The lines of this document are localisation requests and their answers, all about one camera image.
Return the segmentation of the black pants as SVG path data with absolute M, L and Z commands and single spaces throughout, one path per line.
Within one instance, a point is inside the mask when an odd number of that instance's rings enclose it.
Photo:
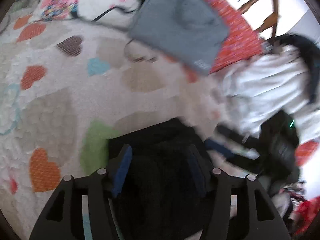
M 113 199 L 124 239 L 185 239 L 204 227 L 213 168 L 203 141 L 178 118 L 108 142 L 114 160 L 129 145 L 132 158 Z

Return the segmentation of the white fleece blanket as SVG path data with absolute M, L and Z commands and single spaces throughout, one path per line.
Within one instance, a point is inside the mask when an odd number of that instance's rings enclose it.
M 319 103 L 309 103 L 308 68 L 297 48 L 239 61 L 214 76 L 226 124 L 238 132 L 258 136 L 262 123 L 282 109 L 293 117 L 300 143 L 319 138 Z

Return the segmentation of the red floral blanket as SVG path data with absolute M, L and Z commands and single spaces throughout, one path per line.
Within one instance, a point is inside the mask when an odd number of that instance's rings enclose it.
M 229 35 L 222 43 L 210 73 L 263 52 L 258 34 L 226 0 L 205 1 L 219 13 L 229 27 Z

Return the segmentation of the heart pattern quilt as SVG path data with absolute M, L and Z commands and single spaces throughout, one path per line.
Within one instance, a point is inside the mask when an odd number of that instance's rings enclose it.
M 162 55 L 130 62 L 115 29 L 29 18 L 11 14 L 1 34 L 1 211 L 21 239 L 63 176 L 103 166 L 95 141 L 176 116 L 206 138 L 229 119 L 214 75 L 191 83 Z

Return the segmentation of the grey laptop bag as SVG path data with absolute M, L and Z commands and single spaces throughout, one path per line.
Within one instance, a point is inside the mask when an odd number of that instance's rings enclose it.
M 204 0 L 146 0 L 129 37 L 209 75 L 229 27 Z

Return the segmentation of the white printed pillow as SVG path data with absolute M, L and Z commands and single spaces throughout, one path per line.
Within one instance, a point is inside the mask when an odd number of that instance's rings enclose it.
M 80 19 L 127 29 L 140 0 L 40 0 L 29 22 Z

